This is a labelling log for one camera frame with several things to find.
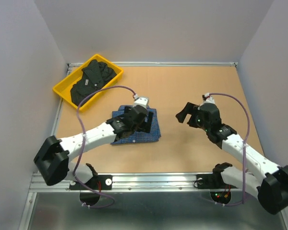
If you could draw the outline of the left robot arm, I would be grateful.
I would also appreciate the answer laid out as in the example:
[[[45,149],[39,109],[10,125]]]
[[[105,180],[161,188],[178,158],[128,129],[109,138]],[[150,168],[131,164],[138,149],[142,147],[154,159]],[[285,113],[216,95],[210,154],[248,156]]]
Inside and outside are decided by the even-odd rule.
[[[34,157],[34,164],[48,186],[80,179],[85,188],[94,188],[97,177],[93,167],[74,163],[73,159],[96,147],[128,138],[135,132],[149,133],[152,120],[153,113],[143,106],[130,106],[122,115],[80,134],[61,139],[46,138]]]

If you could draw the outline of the blue plaid long sleeve shirt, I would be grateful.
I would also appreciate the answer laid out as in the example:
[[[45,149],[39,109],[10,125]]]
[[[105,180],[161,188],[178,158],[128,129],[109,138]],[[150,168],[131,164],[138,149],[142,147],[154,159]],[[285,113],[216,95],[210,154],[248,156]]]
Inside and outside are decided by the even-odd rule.
[[[112,142],[111,145],[150,143],[159,141],[159,138],[161,137],[161,131],[157,118],[157,110],[155,108],[148,107],[148,111],[153,113],[152,124],[149,133],[135,132],[127,138]]]

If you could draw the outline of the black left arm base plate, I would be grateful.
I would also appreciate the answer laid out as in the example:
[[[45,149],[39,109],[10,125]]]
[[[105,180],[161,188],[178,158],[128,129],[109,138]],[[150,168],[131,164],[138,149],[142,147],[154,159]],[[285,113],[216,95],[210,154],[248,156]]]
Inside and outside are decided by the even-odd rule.
[[[99,174],[92,177],[85,185],[93,190],[111,190],[112,189],[113,176],[111,174]],[[70,184],[69,189],[72,191],[86,190],[79,182]]]

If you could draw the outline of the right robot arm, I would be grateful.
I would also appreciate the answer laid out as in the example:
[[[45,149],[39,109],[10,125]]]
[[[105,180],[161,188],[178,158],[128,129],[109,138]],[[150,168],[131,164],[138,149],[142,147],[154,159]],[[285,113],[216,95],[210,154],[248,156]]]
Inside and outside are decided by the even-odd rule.
[[[273,215],[288,206],[288,165],[281,167],[244,144],[236,130],[222,123],[219,109],[214,103],[187,103],[176,118],[183,123],[187,115],[191,116],[187,123],[190,127],[204,130],[212,143],[244,163],[247,170],[243,174],[230,163],[217,164],[211,174],[199,176],[194,182],[196,188],[223,189],[230,185],[245,189]]]

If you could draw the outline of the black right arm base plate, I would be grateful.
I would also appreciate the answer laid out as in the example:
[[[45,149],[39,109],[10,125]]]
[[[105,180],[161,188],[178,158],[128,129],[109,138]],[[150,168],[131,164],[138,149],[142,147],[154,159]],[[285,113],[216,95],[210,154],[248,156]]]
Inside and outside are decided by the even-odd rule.
[[[238,188],[233,184],[227,184],[221,178],[220,174],[215,173],[198,173],[196,179],[193,182],[193,186],[198,189],[225,189],[230,185],[231,188]]]

